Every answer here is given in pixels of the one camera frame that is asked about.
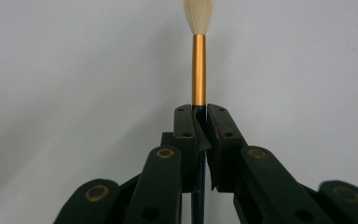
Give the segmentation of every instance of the brush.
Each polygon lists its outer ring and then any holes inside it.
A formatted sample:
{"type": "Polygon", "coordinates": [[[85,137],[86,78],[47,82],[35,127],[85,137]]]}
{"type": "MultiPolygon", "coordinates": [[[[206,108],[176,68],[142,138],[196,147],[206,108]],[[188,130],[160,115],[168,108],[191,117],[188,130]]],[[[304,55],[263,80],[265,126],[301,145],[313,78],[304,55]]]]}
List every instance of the brush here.
{"type": "MultiPolygon", "coordinates": [[[[206,125],[206,32],[213,9],[212,0],[185,0],[185,12],[193,33],[192,110],[201,128],[206,125]]],[[[200,153],[199,189],[191,195],[192,223],[203,223],[205,196],[205,152],[200,153]]]]}

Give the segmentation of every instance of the cream-colored bristles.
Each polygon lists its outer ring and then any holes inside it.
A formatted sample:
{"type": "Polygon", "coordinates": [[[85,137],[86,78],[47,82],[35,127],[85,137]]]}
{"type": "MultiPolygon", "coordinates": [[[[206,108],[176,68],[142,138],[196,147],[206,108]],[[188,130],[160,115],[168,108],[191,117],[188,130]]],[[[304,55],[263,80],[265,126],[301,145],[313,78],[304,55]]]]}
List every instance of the cream-colored bristles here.
{"type": "Polygon", "coordinates": [[[185,12],[193,35],[206,34],[212,8],[212,0],[185,0],[185,12]]]}

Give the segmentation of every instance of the brush tip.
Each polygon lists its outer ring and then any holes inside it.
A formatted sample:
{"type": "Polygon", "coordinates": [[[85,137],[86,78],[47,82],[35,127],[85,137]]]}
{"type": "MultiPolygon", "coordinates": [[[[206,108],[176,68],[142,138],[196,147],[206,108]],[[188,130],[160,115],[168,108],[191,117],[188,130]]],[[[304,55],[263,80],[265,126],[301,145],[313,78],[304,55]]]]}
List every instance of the brush tip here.
{"type": "Polygon", "coordinates": [[[193,35],[205,35],[211,20],[212,0],[185,0],[185,12],[193,35]]]}

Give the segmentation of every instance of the gold ferrule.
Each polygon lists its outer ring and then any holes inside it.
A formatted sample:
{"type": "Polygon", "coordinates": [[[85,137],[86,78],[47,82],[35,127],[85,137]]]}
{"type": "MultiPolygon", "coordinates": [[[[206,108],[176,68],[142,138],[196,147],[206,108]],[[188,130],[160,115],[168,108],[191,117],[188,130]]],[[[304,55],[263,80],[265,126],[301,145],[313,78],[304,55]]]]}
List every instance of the gold ferrule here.
{"type": "Polygon", "coordinates": [[[205,35],[193,36],[192,105],[206,105],[205,35]]]}

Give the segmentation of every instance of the white surface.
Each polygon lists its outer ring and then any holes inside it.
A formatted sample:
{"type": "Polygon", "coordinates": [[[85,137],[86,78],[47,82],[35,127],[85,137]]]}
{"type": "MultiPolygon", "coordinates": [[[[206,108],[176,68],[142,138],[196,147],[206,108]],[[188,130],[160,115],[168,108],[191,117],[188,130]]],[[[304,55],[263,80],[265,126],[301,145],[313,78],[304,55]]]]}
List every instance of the white surface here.
{"type": "MultiPolygon", "coordinates": [[[[141,172],[190,101],[191,41],[180,0],[0,0],[0,224],[141,172]]],[[[312,189],[358,186],[358,1],[216,0],[207,42],[208,102],[250,145],[312,189]]],[[[238,223],[232,196],[205,219],[238,223]]]]}

